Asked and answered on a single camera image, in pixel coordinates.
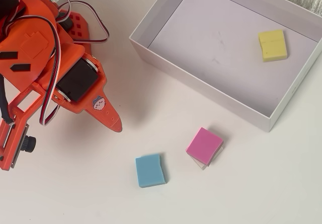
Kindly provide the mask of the orange gripper body with servo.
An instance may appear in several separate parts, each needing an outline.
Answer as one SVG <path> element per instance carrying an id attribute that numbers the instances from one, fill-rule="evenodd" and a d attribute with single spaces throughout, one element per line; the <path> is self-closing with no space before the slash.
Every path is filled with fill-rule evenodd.
<path id="1" fill-rule="evenodd" d="M 49 89 L 56 59 L 60 65 L 57 82 L 91 48 L 78 41 L 89 37 L 89 27 L 82 17 L 71 19 L 72 27 L 60 24 L 52 29 L 40 18 L 23 18 L 3 26 L 1 40 L 1 75 L 20 92 L 29 88 L 45 95 Z"/>

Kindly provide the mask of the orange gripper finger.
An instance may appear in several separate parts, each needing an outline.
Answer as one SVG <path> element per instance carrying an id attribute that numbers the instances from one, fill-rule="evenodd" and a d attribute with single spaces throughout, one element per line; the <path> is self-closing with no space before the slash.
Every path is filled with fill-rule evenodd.
<path id="1" fill-rule="evenodd" d="M 120 116 L 104 93 L 106 83 L 101 63 L 85 53 L 58 81 L 53 100 L 74 113 L 85 110 L 107 128 L 121 132 Z"/>

